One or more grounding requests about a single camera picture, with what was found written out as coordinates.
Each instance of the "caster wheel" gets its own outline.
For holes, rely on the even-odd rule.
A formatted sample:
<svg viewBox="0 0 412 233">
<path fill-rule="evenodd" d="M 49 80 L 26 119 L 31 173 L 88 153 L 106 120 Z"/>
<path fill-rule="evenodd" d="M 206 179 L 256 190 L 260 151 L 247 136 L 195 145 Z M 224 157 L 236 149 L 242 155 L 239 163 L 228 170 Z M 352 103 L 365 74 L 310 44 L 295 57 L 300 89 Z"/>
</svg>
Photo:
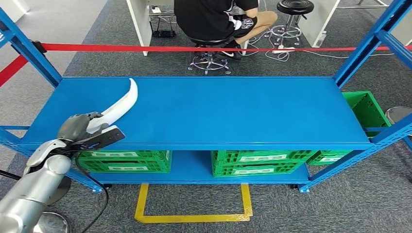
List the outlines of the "caster wheel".
<svg viewBox="0 0 412 233">
<path fill-rule="evenodd" d="M 291 185 L 289 185 L 289 187 L 291 188 L 291 189 L 294 189 L 294 190 L 298 190 L 299 188 L 297 187 L 297 184 L 291 184 Z"/>
<path fill-rule="evenodd" d="M 113 185 L 110 184 L 110 183 L 105 183 L 105 184 L 103 184 L 103 187 L 104 187 L 105 189 L 109 189 L 109 188 L 113 187 Z"/>
</svg>

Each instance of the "blue metal shelf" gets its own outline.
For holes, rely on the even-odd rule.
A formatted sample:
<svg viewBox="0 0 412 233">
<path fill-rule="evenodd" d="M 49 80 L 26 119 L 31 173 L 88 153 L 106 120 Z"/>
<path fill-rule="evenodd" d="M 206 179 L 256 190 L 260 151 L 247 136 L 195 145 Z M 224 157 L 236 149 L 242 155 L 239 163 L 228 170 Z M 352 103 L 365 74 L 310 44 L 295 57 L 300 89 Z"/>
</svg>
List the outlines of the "blue metal shelf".
<svg viewBox="0 0 412 233">
<path fill-rule="evenodd" d="M 138 100 L 116 122 L 126 138 L 108 150 L 361 150 L 373 145 L 332 78 L 133 78 Z M 68 116 L 103 111 L 127 92 L 129 82 L 64 78 L 20 145 L 34 150 L 54 139 Z"/>
<path fill-rule="evenodd" d="M 209 151 L 178 150 L 172 155 L 170 173 L 91 173 L 102 183 L 156 183 L 156 184 L 304 184 L 309 173 L 303 164 L 291 174 L 257 175 L 214 178 Z"/>
<path fill-rule="evenodd" d="M 3 34 L 3 37 L 0 37 L 0 48 L 3 47 L 7 42 L 9 42 L 14 36 L 14 33 L 10 30 L 1 33 Z"/>
<path fill-rule="evenodd" d="M 389 34 L 411 8 L 411 0 L 393 0 L 333 78 L 133 77 L 139 98 L 116 122 L 126 138 L 107 149 L 178 150 L 172 172 L 92 175 L 102 183 L 292 183 L 298 184 L 300 192 L 308 192 L 412 133 L 409 115 L 369 141 L 340 93 L 381 41 L 412 67 L 410 52 Z M 30 156 L 41 143 L 55 139 L 69 116 L 101 112 L 129 88 L 127 77 L 62 79 L 1 8 L 0 30 L 14 33 L 10 43 L 56 87 L 22 139 L 6 129 L 26 127 L 0 127 L 0 144 L 8 148 Z M 301 166 L 292 174 L 233 178 L 213 178 L 210 156 L 201 151 L 275 149 L 354 151 L 311 177 Z M 99 188 L 74 169 L 67 175 Z"/>
</svg>

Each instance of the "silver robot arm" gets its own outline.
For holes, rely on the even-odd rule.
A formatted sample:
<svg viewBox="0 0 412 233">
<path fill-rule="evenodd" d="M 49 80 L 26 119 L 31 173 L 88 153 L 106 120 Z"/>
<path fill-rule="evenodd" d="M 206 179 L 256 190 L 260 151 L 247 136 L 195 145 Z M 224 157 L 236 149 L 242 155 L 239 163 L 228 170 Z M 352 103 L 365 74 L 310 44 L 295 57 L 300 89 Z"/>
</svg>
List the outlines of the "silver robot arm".
<svg viewBox="0 0 412 233">
<path fill-rule="evenodd" d="M 0 233 L 32 233 L 49 199 L 71 167 L 73 151 L 97 150 L 124 138 L 117 126 L 102 124 L 87 133 L 98 113 L 71 116 L 59 139 L 43 143 L 29 158 L 23 176 L 0 201 Z"/>
<path fill-rule="evenodd" d="M 70 166 L 69 157 L 57 154 L 40 170 L 23 175 L 0 201 L 0 232 L 32 233 Z"/>
</svg>

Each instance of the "man's arm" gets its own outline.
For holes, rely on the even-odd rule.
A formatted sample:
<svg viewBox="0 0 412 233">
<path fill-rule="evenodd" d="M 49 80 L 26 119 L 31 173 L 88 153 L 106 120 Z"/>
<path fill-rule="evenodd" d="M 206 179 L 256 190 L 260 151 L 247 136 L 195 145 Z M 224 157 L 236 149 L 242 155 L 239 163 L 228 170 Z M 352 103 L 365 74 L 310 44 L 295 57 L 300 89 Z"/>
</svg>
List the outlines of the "man's arm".
<svg viewBox="0 0 412 233">
<path fill-rule="evenodd" d="M 235 0 L 238 7 L 246 12 L 249 18 L 254 18 L 258 15 L 258 0 Z"/>
</svg>

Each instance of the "black shorts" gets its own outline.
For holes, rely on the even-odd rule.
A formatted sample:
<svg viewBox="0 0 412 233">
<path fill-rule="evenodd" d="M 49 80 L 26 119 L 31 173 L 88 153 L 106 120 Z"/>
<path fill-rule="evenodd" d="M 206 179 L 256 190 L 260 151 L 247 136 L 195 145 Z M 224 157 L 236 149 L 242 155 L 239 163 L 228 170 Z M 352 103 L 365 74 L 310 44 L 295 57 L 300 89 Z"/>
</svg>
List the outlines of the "black shorts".
<svg viewBox="0 0 412 233">
<path fill-rule="evenodd" d="M 233 19 L 242 22 L 241 27 L 233 33 L 235 38 L 244 37 L 256 26 L 256 23 L 258 22 L 258 17 L 250 18 L 247 15 L 234 15 Z"/>
</svg>

